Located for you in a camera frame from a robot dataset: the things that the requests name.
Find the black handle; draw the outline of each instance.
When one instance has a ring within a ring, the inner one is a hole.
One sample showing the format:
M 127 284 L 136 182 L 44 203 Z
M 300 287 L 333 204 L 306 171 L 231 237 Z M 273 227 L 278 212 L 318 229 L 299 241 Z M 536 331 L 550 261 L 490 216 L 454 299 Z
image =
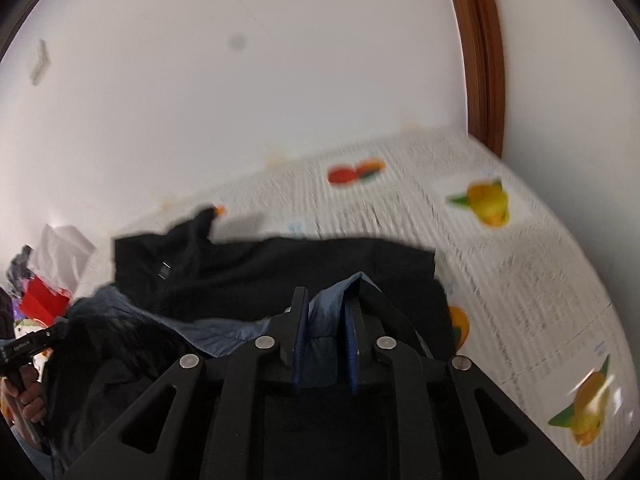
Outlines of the black handle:
M 13 386 L 18 388 L 18 396 L 20 396 L 20 394 L 23 394 L 27 390 L 27 387 L 24 385 L 24 381 L 22 380 L 22 374 L 20 373 L 20 368 L 10 368 L 9 370 L 7 370 L 6 378 L 9 379 L 9 382 Z M 44 428 L 42 427 L 42 422 L 33 424 L 30 420 L 26 420 L 26 419 L 24 422 L 25 424 L 29 424 L 33 428 L 33 431 L 35 431 L 36 435 L 40 439 L 40 444 L 43 445 L 46 442 L 46 440 L 44 435 Z

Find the bed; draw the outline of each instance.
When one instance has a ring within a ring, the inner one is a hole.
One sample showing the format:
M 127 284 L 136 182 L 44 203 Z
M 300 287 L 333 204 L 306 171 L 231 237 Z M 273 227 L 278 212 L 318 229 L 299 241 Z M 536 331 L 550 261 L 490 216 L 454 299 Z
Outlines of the bed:
M 372 171 L 356 178 L 362 167 Z M 348 176 L 349 168 L 354 180 L 338 182 L 348 180 L 337 175 Z M 487 196 L 500 203 L 482 205 Z M 369 235 L 435 248 L 459 353 L 471 357 L 585 478 L 606 478 L 636 437 L 636 373 L 604 287 L 545 205 L 465 134 L 420 131 L 333 150 L 216 187 L 116 235 L 163 232 L 207 204 L 225 209 L 213 241 Z M 105 241 L 78 296 L 112 276 L 111 243 Z M 583 398 L 604 404 L 594 428 L 584 431 L 566 416 Z

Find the hand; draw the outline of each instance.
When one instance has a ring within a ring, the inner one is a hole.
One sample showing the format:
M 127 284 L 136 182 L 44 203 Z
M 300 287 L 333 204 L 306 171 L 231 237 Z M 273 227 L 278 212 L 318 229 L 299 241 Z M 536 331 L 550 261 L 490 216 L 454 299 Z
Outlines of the hand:
M 42 383 L 38 382 L 38 371 L 33 365 L 25 365 L 20 368 L 20 374 L 27 389 L 18 395 L 18 388 L 9 381 L 4 381 L 6 392 L 24 405 L 22 414 L 25 418 L 31 422 L 40 422 L 47 415 L 47 409 Z

